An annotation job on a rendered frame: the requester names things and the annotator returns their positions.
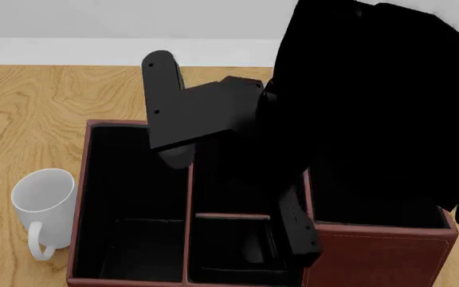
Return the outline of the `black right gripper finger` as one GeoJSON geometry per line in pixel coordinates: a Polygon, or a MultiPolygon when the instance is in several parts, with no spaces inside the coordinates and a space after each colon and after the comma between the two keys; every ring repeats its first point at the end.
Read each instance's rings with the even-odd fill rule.
{"type": "Polygon", "coordinates": [[[185,88],[184,80],[173,54],[166,50],[149,53],[143,59],[141,69],[147,122],[154,123],[162,106],[185,88]]]}
{"type": "Polygon", "coordinates": [[[287,267],[311,267],[321,255],[318,233],[292,185],[278,199],[280,257],[287,267]]]}

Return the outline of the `white ceramic mug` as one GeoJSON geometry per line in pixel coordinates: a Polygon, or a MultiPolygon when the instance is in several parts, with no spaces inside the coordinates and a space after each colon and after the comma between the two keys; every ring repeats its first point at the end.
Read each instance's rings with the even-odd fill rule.
{"type": "Polygon", "coordinates": [[[70,245],[76,198],[73,176],[58,168],[34,171],[14,186],[11,202],[35,260],[47,261],[70,245]]]}

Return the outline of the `brown leather compartment caddy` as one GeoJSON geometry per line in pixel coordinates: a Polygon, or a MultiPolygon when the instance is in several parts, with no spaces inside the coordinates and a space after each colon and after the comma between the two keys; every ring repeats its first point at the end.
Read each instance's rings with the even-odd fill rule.
{"type": "Polygon", "coordinates": [[[69,287],[432,287],[457,228],[429,202],[365,202],[331,170],[279,176],[246,163],[254,140],[222,133],[173,169],[143,121],[86,126],[69,287]],[[318,233],[311,267],[281,258],[278,199],[292,185],[318,233]]]}

